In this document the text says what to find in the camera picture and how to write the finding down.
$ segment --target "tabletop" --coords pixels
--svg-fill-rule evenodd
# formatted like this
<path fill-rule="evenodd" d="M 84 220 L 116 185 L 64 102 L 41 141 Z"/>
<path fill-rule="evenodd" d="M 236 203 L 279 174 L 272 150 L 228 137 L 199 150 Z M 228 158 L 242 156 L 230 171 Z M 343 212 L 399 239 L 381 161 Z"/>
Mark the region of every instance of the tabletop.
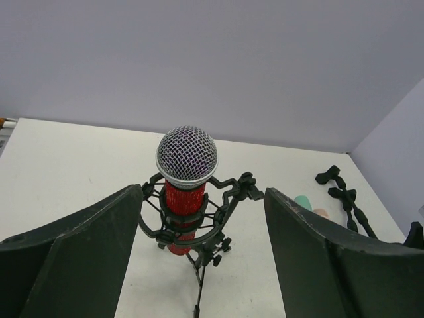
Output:
<path fill-rule="evenodd" d="M 162 136 L 20 119 L 0 157 L 0 240 L 90 206 L 129 184 L 143 184 L 158 171 L 155 151 Z M 337 165 L 348 188 L 357 190 L 356 202 L 378 238 L 405 239 L 349 155 L 215 142 L 218 179 L 250 171 L 259 189 L 274 187 L 292 198 L 306 195 L 314 209 L 327 210 L 332 221 L 345 226 L 340 202 L 327 194 L 334 185 L 314 179 Z M 209 187 L 210 197 L 219 202 L 221 193 Z M 145 215 L 150 227 L 158 228 L 157 214 Z M 218 267 L 207 268 L 201 317 L 285 317 L 263 202 L 240 203 L 224 233 L 233 240 L 232 250 Z M 197 289 L 187 259 L 160 250 L 138 230 L 115 317 L 192 317 Z"/>

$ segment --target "red microphone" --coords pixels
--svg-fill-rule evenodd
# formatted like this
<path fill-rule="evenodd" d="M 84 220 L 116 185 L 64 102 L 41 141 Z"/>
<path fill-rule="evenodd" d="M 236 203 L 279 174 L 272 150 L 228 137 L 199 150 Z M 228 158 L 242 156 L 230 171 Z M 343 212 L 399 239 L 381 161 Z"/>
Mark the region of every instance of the red microphone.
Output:
<path fill-rule="evenodd" d="M 165 134 L 156 152 L 156 165 L 164 176 L 165 202 L 175 215 L 188 216 L 197 213 L 203 203 L 206 181 L 218 165 L 217 148 L 204 130 L 193 126 L 181 126 Z M 173 225 L 183 229 L 193 222 Z M 178 233 L 178 240 L 193 240 L 195 231 Z M 185 255 L 191 248 L 168 246 L 175 255 Z"/>

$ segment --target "white wall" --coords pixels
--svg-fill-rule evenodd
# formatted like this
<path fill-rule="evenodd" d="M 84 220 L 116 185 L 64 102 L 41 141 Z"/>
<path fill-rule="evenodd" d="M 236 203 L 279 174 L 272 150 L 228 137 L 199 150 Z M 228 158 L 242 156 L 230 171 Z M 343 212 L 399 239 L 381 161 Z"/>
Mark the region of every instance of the white wall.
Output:
<path fill-rule="evenodd" d="M 405 234 L 413 221 L 424 225 L 418 212 L 424 205 L 424 79 L 360 143 L 352 158 Z"/>
<path fill-rule="evenodd" d="M 423 0 L 0 1 L 0 115 L 352 150 L 424 76 Z"/>

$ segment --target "microphone holder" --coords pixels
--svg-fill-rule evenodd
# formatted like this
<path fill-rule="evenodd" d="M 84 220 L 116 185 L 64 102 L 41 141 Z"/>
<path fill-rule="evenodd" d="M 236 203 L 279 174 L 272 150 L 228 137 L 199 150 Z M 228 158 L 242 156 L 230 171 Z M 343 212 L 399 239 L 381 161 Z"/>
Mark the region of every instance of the microphone holder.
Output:
<path fill-rule="evenodd" d="M 197 304 L 194 309 L 194 318 L 200 316 L 200 300 L 203 289 L 203 282 L 205 277 L 206 266 L 213 263 L 216 267 L 219 265 L 222 256 L 218 255 L 219 252 L 228 252 L 231 250 L 229 246 L 231 239 L 225 238 L 222 230 L 233 211 L 239 204 L 249 198 L 257 201 L 264 198 L 264 193 L 256 187 L 256 179 L 253 178 L 251 172 L 245 172 L 238 180 L 234 178 L 220 182 L 215 177 L 210 177 L 207 182 L 212 184 L 217 189 L 223 189 L 231 186 L 232 188 L 225 191 L 222 195 L 222 205 L 218 206 L 216 203 L 209 199 L 207 193 L 203 196 L 203 203 L 199 211 L 193 215 L 181 216 L 173 213 L 165 202 L 165 186 L 164 179 L 161 173 L 157 173 L 149 179 L 142 186 L 143 201 L 146 201 L 157 212 L 160 213 L 162 225 L 160 229 L 153 231 L 145 222 L 140 211 L 140 218 L 138 224 L 142 231 L 151 239 L 155 239 L 158 247 L 164 249 L 165 246 L 174 244 L 176 247 L 187 248 L 190 247 L 197 253 L 197 258 L 194 259 L 190 254 L 186 254 L 188 260 L 193 265 L 199 283 L 199 293 L 197 297 Z M 162 186 L 161 191 L 155 187 Z M 157 207 L 150 198 L 155 197 L 159 200 L 159 207 Z M 216 211 L 214 213 L 206 213 L 208 204 L 212 204 Z M 205 219 L 210 219 L 212 224 L 203 225 Z M 190 226 L 179 227 L 179 224 L 190 223 Z M 193 240 L 179 240 L 181 235 L 192 233 L 198 229 L 211 228 L 211 230 L 200 237 Z"/>

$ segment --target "microphone head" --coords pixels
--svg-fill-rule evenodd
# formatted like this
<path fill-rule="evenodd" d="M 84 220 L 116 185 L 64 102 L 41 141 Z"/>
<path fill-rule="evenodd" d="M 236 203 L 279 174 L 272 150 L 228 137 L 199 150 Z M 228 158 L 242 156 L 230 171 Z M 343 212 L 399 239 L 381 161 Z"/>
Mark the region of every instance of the microphone head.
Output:
<path fill-rule="evenodd" d="M 180 126 L 160 141 L 156 165 L 176 188 L 193 189 L 205 183 L 217 169 L 217 147 L 203 129 Z"/>

